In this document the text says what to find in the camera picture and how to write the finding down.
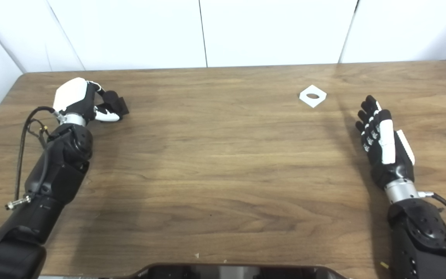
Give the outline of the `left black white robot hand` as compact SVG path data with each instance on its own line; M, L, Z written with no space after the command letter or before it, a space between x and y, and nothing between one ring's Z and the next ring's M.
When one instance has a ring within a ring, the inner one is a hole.
M129 113L124 98L117 92L106 91L98 83L81 77L57 88L52 108L61 125L83 127L92 121L117 122Z

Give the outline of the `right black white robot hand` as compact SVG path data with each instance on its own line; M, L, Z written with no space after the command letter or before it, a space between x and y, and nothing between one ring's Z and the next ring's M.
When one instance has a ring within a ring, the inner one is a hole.
M368 95L355 123L361 146L367 153L374 183L384 188L403 180L415 182L415 156L403 130L395 130L391 112Z

